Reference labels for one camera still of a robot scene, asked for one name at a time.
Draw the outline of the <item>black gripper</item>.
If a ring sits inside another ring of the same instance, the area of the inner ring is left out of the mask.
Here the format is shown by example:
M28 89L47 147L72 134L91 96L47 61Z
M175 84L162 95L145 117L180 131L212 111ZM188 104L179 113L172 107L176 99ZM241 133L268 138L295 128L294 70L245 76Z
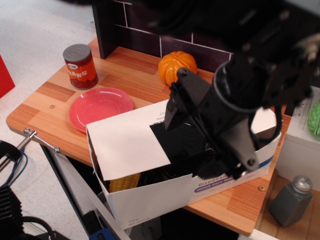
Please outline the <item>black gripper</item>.
M215 83L209 84L187 68L180 68L170 87L164 127L170 131L190 120L213 150L210 159L199 164L201 179L222 174L239 179L259 168L251 140L249 116L257 111L229 103Z

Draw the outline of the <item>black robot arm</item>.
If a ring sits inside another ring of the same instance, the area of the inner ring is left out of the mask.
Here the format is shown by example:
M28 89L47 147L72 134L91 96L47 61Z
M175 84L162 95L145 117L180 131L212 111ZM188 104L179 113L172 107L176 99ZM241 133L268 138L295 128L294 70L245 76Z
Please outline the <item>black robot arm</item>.
M282 128L281 108L311 95L320 62L317 0L82 0L91 5L100 56L116 47L163 57L188 51L205 83L176 74L165 121L154 127L171 176L239 178L254 150Z

